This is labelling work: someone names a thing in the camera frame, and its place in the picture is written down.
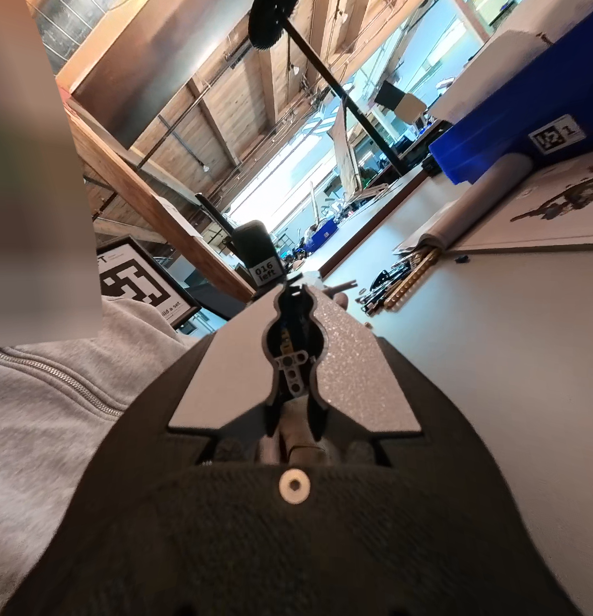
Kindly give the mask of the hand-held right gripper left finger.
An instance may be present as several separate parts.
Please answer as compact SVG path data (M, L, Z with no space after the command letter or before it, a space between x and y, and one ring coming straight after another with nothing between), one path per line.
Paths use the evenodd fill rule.
M170 430L266 433L265 412L278 389L267 337L279 319L282 292L283 285L276 285L216 332L168 423Z

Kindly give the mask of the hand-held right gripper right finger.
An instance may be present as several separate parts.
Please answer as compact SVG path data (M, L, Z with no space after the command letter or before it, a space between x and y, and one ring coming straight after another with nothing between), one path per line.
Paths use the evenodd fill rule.
M324 292L306 285L312 323L323 349L312 375L312 395L325 414L331 442L413 437L422 427L375 335Z

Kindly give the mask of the lego technic model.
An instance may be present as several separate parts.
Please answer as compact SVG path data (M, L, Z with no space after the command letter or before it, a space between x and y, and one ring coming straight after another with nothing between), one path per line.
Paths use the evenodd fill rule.
M263 337L263 349L273 368L273 399L278 408L308 396L316 385L317 365L327 350L328 337L315 318L316 287L299 275L278 287L273 306L276 316Z

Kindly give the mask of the pile of loose lego parts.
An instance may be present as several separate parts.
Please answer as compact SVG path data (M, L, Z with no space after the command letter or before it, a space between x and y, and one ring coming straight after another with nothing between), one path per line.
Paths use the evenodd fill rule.
M437 263L440 248L420 248L405 254L391 267L382 270L362 293L357 302L362 312L374 316L382 310L393 309L425 273Z

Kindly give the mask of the lego instruction booklet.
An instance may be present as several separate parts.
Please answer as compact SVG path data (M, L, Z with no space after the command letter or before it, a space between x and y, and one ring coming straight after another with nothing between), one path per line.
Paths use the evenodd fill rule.
M533 171L520 153L500 158L393 250L459 253L593 246L593 151Z

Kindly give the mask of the person's left hand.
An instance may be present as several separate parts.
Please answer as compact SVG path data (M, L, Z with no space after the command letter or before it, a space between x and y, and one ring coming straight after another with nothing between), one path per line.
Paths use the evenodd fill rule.
M349 298L346 295L346 291L353 289L357 286L356 280L347 281L344 283L340 283L338 285L332 287L324 287L323 294L331 299L335 304L337 304L344 311L347 310Z

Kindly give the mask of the small blue bin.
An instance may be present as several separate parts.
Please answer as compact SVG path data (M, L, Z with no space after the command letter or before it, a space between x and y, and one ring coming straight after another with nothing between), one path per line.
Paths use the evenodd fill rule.
M338 224L333 218L321 220L315 230L310 227L306 231L304 235L304 249L308 253L316 252L337 230Z

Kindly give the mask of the black framed white sign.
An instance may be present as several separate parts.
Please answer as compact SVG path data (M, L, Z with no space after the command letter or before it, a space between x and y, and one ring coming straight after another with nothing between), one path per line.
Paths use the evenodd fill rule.
M97 248L103 296L131 299L154 307L173 329L197 315L202 306L132 236Z

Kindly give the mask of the leaning cardboard sheet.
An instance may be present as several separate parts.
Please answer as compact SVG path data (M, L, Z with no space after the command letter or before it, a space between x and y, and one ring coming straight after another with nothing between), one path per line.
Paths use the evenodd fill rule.
M353 150L349 145L344 100L339 104L334 123L327 133L333 142L336 166L344 196L347 200L353 199L362 192L362 182Z

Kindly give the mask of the person's grey hoodie torso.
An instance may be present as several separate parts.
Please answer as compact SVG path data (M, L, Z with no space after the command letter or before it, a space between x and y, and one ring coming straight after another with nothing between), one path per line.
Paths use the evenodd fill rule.
M151 305L101 301L94 338L0 348L0 612L117 419L200 340Z

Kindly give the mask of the black stand pole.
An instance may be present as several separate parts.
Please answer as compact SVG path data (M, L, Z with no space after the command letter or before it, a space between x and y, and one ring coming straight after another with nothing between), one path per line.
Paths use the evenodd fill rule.
M292 24L290 17L296 8L296 4L297 1L253 1L248 21L248 36L253 47L257 50L268 50L279 42L284 33L287 33L334 94L349 109L367 135L376 143L399 176L406 175L409 172L408 165L385 142L384 138L361 111L358 104L348 95L316 51Z

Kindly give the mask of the blue plastic bin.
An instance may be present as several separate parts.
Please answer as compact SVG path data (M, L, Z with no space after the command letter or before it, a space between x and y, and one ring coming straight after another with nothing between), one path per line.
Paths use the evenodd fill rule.
M593 151L593 11L430 145L454 183L475 183L499 158L535 168Z

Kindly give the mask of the white cardboard box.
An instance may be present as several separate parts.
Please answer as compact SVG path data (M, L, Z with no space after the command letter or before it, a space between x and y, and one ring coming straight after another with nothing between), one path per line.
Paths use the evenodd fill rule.
M508 30L494 37L432 105L431 115L458 123L553 43L546 33L523 30Z

